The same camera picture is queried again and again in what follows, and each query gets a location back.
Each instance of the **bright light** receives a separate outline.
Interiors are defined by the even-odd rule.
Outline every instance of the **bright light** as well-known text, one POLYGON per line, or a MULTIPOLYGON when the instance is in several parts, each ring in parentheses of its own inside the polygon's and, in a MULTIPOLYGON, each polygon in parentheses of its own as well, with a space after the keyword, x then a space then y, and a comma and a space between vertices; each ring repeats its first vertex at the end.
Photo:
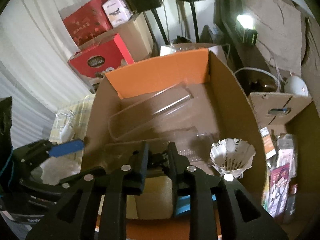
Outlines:
POLYGON ((253 30, 253 19, 250 15, 239 14, 237 20, 243 28, 253 30))
POLYGON ((233 181, 234 177, 232 174, 225 174, 223 175, 223 178, 226 180, 226 181, 233 181))

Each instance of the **plastic tray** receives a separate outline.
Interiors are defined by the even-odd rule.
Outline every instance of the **plastic tray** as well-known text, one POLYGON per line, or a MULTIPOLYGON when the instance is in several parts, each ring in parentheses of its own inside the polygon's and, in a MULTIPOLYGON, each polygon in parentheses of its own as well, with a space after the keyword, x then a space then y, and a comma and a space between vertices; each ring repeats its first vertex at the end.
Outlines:
MULTIPOLYGON (((175 131, 166 138, 145 140, 149 144, 152 154, 161 153, 167 149, 170 141, 175 142, 180 155, 188 157, 190 163, 204 161, 210 162, 210 149, 213 138, 210 134, 199 134, 196 129, 175 131)), ((143 141, 111 143, 104 147, 101 155, 100 166, 107 172, 127 164, 130 156, 140 150, 143 141)))
POLYGON ((111 116, 110 136, 115 142, 125 142, 158 138, 163 132, 188 128, 191 126, 192 99, 186 85, 169 87, 111 116))

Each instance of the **white packaging box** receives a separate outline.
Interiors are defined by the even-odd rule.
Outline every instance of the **white packaging box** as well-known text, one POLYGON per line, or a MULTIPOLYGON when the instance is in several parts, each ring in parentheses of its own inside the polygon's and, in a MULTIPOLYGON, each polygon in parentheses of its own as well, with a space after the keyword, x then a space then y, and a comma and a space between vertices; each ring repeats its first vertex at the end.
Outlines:
POLYGON ((109 0, 102 7, 114 28, 127 22, 133 14, 129 10, 125 0, 109 0))

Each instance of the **badminton shuttlecock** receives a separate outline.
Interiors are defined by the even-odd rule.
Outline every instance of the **badminton shuttlecock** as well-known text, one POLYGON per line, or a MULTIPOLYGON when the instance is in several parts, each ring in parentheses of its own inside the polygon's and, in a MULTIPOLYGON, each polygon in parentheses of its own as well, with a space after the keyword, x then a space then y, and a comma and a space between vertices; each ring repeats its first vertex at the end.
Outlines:
POLYGON ((241 139, 227 138, 212 144, 210 157, 213 167, 221 176, 232 174, 235 178, 242 178, 243 172, 252 166, 255 156, 252 145, 241 139))

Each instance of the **speaker stand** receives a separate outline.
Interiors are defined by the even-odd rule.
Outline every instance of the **speaker stand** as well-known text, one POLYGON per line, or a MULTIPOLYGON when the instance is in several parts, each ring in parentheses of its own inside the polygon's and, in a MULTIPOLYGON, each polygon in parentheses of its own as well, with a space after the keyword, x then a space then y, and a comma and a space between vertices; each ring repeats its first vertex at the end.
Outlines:
POLYGON ((198 43, 199 42, 199 33, 198 33, 198 23, 197 23, 195 3, 190 2, 190 6, 191 6, 191 12, 192 12, 192 18, 193 18, 193 25, 195 28, 196 42, 198 43))
POLYGON ((151 11, 152 11, 152 13, 153 13, 153 16, 154 16, 155 19, 156 19, 156 22, 157 22, 158 27, 159 27, 159 29, 160 29, 160 32, 161 32, 162 38, 163 38, 163 40, 164 40, 164 43, 165 43, 166 45, 169 45, 169 41, 168 41, 168 39, 167 39, 167 35, 165 35, 165 32, 164 32, 163 26, 162 26, 162 24, 161 24, 160 18, 159 18, 159 16, 158 16, 157 10, 156 10, 156 9, 151 9, 151 11))

